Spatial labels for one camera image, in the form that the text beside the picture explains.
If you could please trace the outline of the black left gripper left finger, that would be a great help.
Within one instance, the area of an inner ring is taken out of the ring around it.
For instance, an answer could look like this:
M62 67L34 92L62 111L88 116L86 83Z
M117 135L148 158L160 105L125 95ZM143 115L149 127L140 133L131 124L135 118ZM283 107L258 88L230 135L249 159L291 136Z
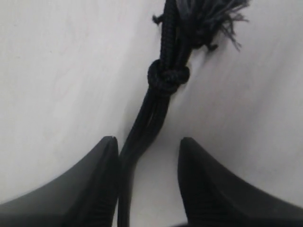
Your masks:
M71 169L0 206L2 227L110 227L120 163L115 137L105 136Z

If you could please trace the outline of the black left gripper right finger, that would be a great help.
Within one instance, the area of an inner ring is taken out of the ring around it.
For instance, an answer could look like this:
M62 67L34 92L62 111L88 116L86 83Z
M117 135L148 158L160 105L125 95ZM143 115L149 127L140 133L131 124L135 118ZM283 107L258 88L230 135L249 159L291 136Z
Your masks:
M178 183L188 227L301 227L303 209L240 179L183 138Z

